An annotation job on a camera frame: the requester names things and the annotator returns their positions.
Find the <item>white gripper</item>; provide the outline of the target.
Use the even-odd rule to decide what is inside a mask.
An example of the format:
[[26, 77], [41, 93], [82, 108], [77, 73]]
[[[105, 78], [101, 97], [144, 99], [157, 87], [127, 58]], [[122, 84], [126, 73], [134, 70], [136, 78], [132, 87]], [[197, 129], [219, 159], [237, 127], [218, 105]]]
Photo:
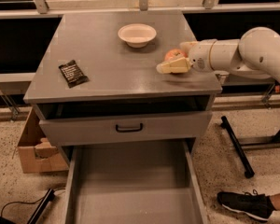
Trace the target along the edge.
[[192, 68], [199, 72], [213, 72], [211, 66], [211, 49], [217, 42], [216, 39], [206, 39], [203, 41], [182, 42], [180, 49], [189, 54], [189, 60], [179, 57], [160, 63], [156, 69], [160, 74], [181, 74], [187, 73]]

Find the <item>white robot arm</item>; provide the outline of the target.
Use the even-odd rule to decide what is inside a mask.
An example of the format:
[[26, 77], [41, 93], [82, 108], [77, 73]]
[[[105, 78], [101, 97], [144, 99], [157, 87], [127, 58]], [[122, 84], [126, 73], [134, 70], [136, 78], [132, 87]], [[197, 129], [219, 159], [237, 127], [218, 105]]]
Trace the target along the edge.
[[193, 68], [255, 79], [272, 77], [280, 84], [280, 35], [272, 29], [256, 27], [240, 39], [183, 42], [180, 48], [188, 56], [178, 54], [159, 63], [159, 73], [182, 74]]

